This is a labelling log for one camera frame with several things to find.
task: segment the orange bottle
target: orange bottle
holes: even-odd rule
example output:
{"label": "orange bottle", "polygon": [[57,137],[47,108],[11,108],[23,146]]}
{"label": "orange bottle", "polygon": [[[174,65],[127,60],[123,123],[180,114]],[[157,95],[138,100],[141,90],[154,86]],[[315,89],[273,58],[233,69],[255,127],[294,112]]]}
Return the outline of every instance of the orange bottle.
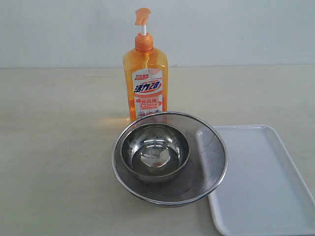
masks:
{"label": "orange bottle", "polygon": [[136,10],[135,24],[142,30],[135,38],[135,48],[123,58],[131,121],[167,111],[167,57],[153,47],[153,38],[147,33],[150,13],[147,8]]}

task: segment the pump dispenser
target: pump dispenser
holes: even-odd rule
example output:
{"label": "pump dispenser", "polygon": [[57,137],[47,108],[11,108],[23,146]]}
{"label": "pump dispenser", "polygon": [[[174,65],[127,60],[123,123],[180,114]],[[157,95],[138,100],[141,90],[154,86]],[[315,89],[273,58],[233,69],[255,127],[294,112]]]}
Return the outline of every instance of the pump dispenser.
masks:
{"label": "pump dispenser", "polygon": [[135,38],[135,48],[123,58],[131,121],[167,111],[167,57],[153,47],[153,37],[147,32],[150,13],[147,8],[136,10],[135,25],[141,26],[141,32]]}

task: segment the white wall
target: white wall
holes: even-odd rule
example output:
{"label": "white wall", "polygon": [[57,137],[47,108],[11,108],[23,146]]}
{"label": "white wall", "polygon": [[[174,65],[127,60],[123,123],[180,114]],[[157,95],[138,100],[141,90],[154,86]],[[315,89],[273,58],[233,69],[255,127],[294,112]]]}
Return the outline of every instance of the white wall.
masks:
{"label": "white wall", "polygon": [[169,64],[315,63],[315,0],[2,0],[0,67],[121,67],[148,7]]}

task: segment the bottle label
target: bottle label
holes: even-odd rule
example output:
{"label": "bottle label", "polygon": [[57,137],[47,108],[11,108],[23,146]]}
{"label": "bottle label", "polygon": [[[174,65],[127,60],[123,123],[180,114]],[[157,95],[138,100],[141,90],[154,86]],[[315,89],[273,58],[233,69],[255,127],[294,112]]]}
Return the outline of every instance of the bottle label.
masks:
{"label": "bottle label", "polygon": [[133,94],[136,117],[162,111],[163,72],[146,68],[133,72]]}

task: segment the orange liquid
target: orange liquid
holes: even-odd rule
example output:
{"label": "orange liquid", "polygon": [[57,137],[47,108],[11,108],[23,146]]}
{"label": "orange liquid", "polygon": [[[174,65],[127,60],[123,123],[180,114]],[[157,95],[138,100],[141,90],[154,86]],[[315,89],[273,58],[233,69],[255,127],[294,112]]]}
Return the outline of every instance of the orange liquid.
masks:
{"label": "orange liquid", "polygon": [[132,73],[140,69],[156,68],[162,70],[163,72],[162,110],[167,111],[168,64],[165,53],[156,48],[153,48],[148,52],[141,52],[132,49],[131,51],[124,55],[123,62],[126,76],[130,120],[131,121],[136,120]]}

